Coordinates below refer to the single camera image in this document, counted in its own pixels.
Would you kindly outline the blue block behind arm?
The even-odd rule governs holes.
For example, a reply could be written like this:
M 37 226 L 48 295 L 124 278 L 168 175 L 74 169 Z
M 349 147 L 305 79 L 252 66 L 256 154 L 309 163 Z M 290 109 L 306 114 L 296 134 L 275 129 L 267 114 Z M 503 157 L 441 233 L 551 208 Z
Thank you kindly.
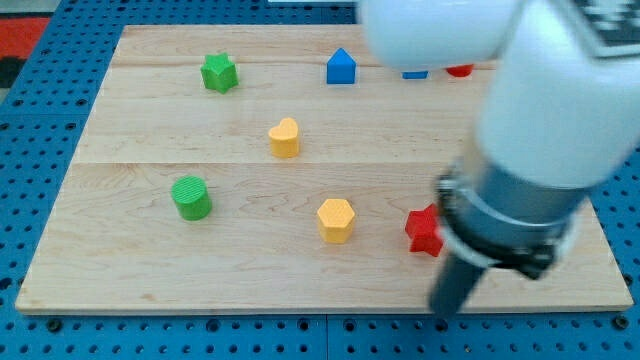
M 406 80 L 426 79 L 429 75 L 428 71 L 403 72 L 402 78 Z

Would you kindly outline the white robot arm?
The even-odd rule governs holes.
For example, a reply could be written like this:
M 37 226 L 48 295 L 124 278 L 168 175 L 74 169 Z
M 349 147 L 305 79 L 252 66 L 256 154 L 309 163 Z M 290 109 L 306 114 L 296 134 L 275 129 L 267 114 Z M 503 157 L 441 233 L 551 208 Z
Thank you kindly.
M 635 1 L 365 0 L 358 14 L 396 70 L 498 61 L 475 139 L 518 178 L 590 188 L 638 143 Z

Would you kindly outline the red block behind arm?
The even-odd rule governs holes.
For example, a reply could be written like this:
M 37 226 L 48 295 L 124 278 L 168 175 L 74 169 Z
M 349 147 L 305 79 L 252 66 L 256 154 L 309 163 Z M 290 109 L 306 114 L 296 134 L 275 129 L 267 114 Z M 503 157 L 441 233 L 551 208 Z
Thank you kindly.
M 446 68 L 446 72 L 456 78 L 464 78 L 472 74 L 474 70 L 473 64 L 451 66 Z

